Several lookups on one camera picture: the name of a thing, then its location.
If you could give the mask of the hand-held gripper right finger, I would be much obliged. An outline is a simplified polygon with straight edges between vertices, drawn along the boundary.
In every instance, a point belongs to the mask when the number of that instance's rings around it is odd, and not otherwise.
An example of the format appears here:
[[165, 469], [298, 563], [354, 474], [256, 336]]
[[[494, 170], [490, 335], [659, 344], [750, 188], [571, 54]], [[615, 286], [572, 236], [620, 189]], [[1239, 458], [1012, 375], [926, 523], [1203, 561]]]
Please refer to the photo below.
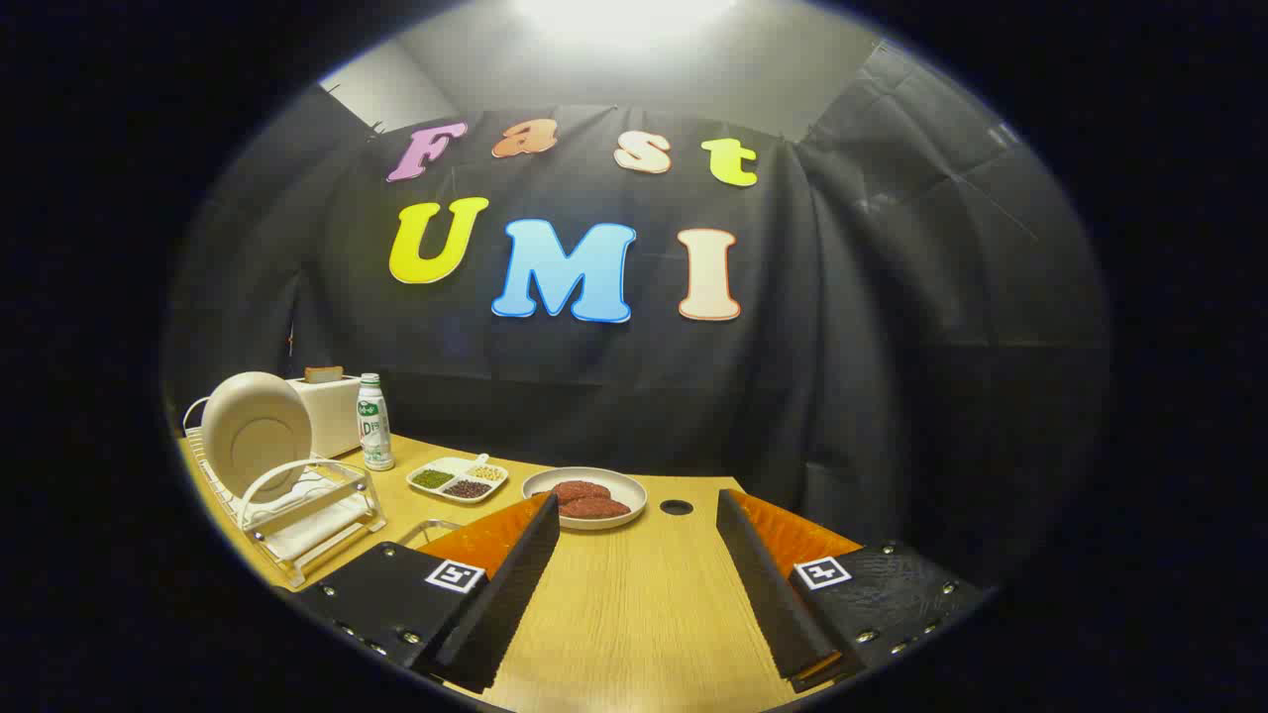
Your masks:
[[900, 540], [858, 546], [739, 490], [716, 495], [715, 523], [775, 669], [798, 693], [907, 658], [987, 600]]

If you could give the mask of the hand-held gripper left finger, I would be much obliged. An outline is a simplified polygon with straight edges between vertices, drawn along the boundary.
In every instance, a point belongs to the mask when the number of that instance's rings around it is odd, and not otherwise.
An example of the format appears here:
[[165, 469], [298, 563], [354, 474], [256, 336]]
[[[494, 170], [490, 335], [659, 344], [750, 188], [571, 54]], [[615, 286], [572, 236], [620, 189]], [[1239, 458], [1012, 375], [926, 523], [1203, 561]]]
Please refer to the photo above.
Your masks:
[[288, 603], [399, 669], [481, 693], [558, 540], [559, 499], [536, 494], [425, 546], [380, 542]]

